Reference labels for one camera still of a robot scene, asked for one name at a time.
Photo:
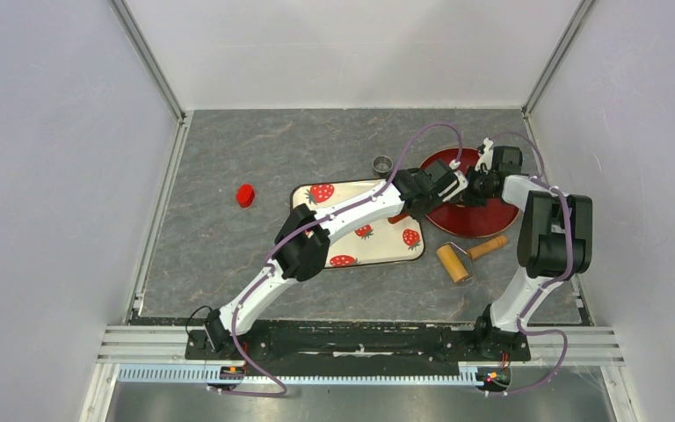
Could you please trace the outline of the white strawberry print tray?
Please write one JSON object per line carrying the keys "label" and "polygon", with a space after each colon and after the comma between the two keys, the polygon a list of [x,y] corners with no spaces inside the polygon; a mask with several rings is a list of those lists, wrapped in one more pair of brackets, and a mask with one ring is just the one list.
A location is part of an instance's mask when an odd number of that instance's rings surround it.
{"label": "white strawberry print tray", "polygon": [[[305,184],[295,187],[291,206],[311,209],[330,207],[379,185],[377,179]],[[370,222],[330,245],[325,267],[368,266],[411,261],[425,252],[425,240],[418,221],[405,217]]]}

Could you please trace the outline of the wooden dough roller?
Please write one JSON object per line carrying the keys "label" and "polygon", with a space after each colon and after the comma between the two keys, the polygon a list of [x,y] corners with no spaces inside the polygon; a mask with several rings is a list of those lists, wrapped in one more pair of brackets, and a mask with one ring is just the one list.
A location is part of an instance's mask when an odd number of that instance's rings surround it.
{"label": "wooden dough roller", "polygon": [[453,242],[447,242],[436,250],[436,256],[452,282],[459,284],[475,276],[475,261],[477,259],[503,248],[508,243],[508,238],[505,235],[495,236],[468,249],[464,249]]}

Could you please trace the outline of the orange handled metal scraper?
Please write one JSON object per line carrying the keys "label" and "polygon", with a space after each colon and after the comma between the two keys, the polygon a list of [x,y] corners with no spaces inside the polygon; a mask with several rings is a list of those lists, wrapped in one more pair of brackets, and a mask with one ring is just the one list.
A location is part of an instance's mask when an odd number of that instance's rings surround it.
{"label": "orange handled metal scraper", "polygon": [[389,224],[397,224],[398,222],[408,218],[410,215],[407,213],[402,213],[388,218]]}

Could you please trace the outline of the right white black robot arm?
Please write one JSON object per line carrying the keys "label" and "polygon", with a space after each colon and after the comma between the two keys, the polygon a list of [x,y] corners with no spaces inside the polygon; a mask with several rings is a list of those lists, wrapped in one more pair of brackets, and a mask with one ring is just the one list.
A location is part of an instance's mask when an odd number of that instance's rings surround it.
{"label": "right white black robot arm", "polygon": [[465,206],[499,199],[522,216],[519,268],[503,294],[475,322],[472,345],[484,359],[516,350],[528,335],[530,316],[557,287],[592,261],[592,210],[588,196],[566,194],[536,175],[522,171],[523,153],[485,139],[477,162],[468,167]]}

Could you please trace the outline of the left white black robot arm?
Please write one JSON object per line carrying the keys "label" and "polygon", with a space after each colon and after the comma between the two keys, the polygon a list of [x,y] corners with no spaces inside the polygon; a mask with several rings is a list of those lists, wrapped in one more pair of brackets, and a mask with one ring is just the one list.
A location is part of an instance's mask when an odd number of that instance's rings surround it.
{"label": "left white black robot arm", "polygon": [[468,180],[456,157],[426,168],[395,170],[368,191],[336,205],[311,209],[302,204],[287,217],[262,270],[226,305],[211,310],[203,325],[207,348],[221,359],[235,356],[260,314],[292,285],[317,276],[330,247],[378,220],[420,219],[461,196]]}

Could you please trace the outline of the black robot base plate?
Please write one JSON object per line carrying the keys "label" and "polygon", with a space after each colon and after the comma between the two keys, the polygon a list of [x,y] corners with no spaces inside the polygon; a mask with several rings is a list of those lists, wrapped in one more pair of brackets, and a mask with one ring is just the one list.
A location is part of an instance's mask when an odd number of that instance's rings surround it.
{"label": "black robot base plate", "polygon": [[229,363],[249,356],[247,371],[277,376],[453,375],[462,362],[527,362],[525,335],[468,325],[257,320],[238,336],[214,346],[205,329],[186,341],[186,360]]}

